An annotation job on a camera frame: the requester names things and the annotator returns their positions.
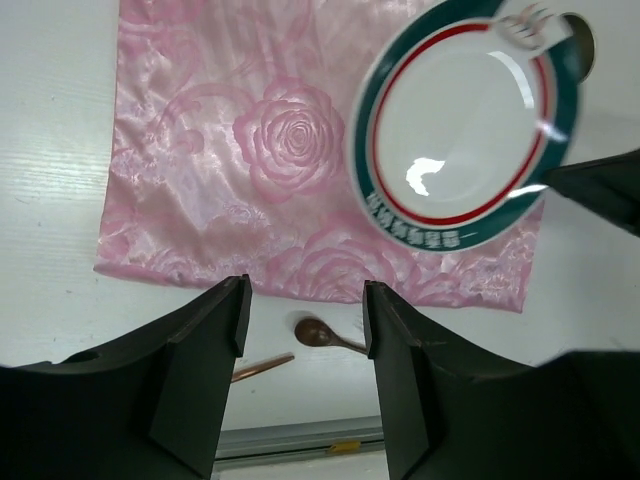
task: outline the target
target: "rose pattern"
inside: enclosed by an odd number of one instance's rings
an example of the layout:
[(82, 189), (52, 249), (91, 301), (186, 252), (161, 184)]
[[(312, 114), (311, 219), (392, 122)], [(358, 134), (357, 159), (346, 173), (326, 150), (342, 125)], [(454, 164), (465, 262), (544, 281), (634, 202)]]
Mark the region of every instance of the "rose pattern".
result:
[(120, 0), (120, 18), (134, 25), (192, 22), (207, 0)]
[(323, 191), (343, 167), (342, 118), (326, 93), (296, 78), (271, 83), (233, 133), (254, 188), (272, 203)]
[(290, 248), (267, 263), (270, 293), (307, 300), (356, 303), (366, 280), (392, 288), (415, 285), (420, 269), (411, 252), (389, 242), (362, 215), (338, 213), (302, 247)]
[[(539, 211), (527, 220), (539, 222)], [(411, 252), (358, 214), (336, 213), (326, 225), (267, 263), (268, 293), (357, 303), (364, 282), (377, 280), (414, 305), (522, 311), (536, 237), (528, 223), (478, 249), (447, 255)]]

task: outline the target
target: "wooden spoon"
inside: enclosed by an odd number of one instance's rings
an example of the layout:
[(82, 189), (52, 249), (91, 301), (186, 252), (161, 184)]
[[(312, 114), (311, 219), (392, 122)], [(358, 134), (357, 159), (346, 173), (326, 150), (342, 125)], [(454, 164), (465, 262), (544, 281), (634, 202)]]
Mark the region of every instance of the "wooden spoon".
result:
[(300, 343), (308, 347), (344, 347), (367, 354), (364, 345), (345, 340), (318, 318), (306, 317), (300, 320), (296, 324), (295, 335)]

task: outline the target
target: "white surface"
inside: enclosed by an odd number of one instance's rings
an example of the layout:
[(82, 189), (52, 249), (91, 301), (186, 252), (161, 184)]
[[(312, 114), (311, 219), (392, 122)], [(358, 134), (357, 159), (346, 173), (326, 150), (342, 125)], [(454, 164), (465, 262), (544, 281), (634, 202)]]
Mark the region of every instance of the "white surface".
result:
[[(586, 85), (589, 115), (581, 128), (587, 133), (573, 160), (637, 146), (640, 48), (629, 32), (640, 2), (619, 2), (616, 9), (558, 3), (574, 5), (600, 31)], [(0, 4), (0, 363), (60, 361), (198, 294), (91, 270), (110, 157), (116, 27), (116, 0)], [(640, 240), (553, 194), (543, 223), (523, 315), (424, 311), (528, 363), (576, 347), (640, 348)], [(246, 361), (286, 351), (297, 358), (233, 385), (223, 428), (378, 413), (373, 366), (363, 356), (295, 343), (291, 323), (305, 310), (362, 338), (358, 305), (256, 296)]]
[(539, 84), (529, 52), (495, 30), (455, 35), (422, 52), (382, 105), (375, 141), (390, 195), (435, 218), (496, 197), (534, 144)]
[(388, 480), (384, 452), (222, 472), (221, 480)]

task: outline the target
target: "spoon handle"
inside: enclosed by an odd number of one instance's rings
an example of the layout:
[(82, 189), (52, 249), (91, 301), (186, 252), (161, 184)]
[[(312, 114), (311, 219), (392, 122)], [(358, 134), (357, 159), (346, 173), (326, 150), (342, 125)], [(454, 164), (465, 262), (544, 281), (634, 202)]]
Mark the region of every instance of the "spoon handle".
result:
[(250, 367), (236, 370), (235, 372), (233, 372), (233, 376), (231, 377), (231, 383), (239, 382), (240, 380), (244, 380), (245, 378), (253, 377), (254, 375), (266, 372), (267, 370), (271, 370), (272, 368), (279, 367), (280, 365), (284, 365), (285, 363), (290, 362), (294, 358), (296, 357), (294, 357), (290, 353), (287, 353), (271, 360), (266, 360)]
[(344, 348), (348, 348), (349, 350), (353, 350), (354, 352), (367, 355), (367, 347), (359, 343), (351, 342), (345, 339), (340, 339), (340, 345), (343, 346)]

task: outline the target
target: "copper chopstick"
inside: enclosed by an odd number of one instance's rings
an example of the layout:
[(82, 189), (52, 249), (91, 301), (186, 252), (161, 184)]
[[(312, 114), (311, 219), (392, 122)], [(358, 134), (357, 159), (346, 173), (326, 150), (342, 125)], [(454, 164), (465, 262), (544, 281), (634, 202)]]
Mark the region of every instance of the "copper chopstick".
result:
[(235, 372), (233, 372), (231, 383), (238, 382), (240, 380), (244, 380), (245, 378), (253, 377), (254, 375), (258, 375), (259, 373), (266, 372), (267, 370), (271, 370), (272, 368), (279, 367), (280, 365), (289, 363), (294, 358), (296, 357), (293, 354), (288, 353), (280, 357), (272, 358), (271, 360), (265, 360), (264, 362), (241, 368), (240, 370), (236, 370)]

